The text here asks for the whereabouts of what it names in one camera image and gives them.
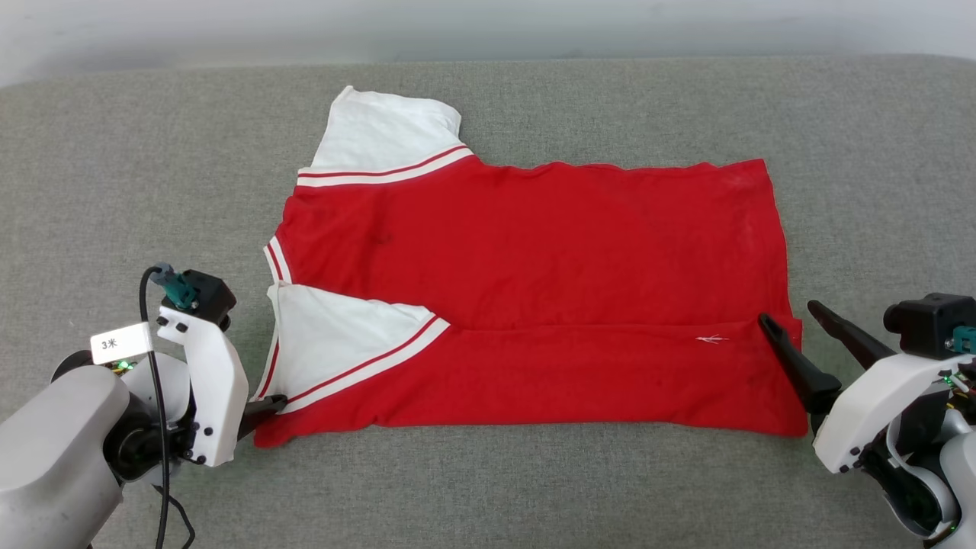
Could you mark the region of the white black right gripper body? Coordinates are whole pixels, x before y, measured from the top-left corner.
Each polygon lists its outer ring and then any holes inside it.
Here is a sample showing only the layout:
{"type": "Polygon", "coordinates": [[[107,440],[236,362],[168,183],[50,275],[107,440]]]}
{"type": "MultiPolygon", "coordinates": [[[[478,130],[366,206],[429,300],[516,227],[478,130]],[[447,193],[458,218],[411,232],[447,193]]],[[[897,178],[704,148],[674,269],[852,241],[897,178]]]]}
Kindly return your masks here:
{"type": "Polygon", "coordinates": [[[930,388],[948,389],[945,376],[976,355],[930,359],[899,354],[872,365],[834,402],[813,441],[814,452],[833,474],[854,468],[854,448],[864,449],[878,433],[930,388]]]}

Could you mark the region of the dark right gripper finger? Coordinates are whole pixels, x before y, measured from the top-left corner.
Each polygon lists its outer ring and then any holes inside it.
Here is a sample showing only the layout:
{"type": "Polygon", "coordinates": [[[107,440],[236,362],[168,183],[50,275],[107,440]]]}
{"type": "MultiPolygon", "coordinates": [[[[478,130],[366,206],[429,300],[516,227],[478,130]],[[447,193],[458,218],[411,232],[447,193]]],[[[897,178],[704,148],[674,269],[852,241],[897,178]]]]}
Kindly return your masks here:
{"type": "Polygon", "coordinates": [[[792,389],[810,417],[825,417],[843,390],[843,384],[829,373],[820,371],[792,344],[788,331],[767,313],[759,315],[759,326],[766,335],[775,357],[787,375],[792,389]]]}
{"type": "Polygon", "coordinates": [[[897,354],[882,341],[865,332],[860,326],[855,326],[851,321],[837,315],[820,301],[808,301],[807,309],[816,323],[830,337],[840,341],[864,371],[868,371],[876,362],[897,354]]]}

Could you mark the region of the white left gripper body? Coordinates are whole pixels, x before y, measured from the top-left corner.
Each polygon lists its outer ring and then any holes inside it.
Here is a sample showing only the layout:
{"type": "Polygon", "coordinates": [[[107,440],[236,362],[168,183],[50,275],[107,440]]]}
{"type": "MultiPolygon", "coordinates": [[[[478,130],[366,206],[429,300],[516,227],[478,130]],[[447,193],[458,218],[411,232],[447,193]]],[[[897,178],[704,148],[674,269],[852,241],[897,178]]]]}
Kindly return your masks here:
{"type": "Polygon", "coordinates": [[[181,347],[183,358],[159,361],[168,421],[191,413],[197,424],[189,451],[192,459],[217,467],[233,459],[242,414],[249,396],[246,373],[223,330],[205,319],[161,306],[164,326],[158,336],[181,347]]]}

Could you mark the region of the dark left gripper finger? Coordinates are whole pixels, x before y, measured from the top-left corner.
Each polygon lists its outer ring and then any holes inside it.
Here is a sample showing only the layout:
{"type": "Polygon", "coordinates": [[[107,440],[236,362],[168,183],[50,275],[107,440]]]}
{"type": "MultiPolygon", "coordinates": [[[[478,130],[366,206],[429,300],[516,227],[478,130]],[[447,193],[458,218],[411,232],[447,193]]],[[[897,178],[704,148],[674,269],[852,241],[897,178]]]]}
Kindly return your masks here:
{"type": "Polygon", "coordinates": [[[244,440],[247,435],[254,433],[259,426],[281,413],[287,404],[288,397],[284,395],[269,395],[257,402],[248,402],[240,420],[237,441],[244,440]]]}

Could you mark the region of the red and white shirt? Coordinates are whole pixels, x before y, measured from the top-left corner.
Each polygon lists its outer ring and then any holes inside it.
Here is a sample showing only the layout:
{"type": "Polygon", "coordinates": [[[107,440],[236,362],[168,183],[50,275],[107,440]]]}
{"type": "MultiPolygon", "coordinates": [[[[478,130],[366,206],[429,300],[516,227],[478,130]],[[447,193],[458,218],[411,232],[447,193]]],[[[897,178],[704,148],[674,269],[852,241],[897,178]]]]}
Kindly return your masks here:
{"type": "Polygon", "coordinates": [[[432,98],[346,87],[265,247],[259,448],[372,426],[808,431],[766,164],[491,165],[432,98]]]}

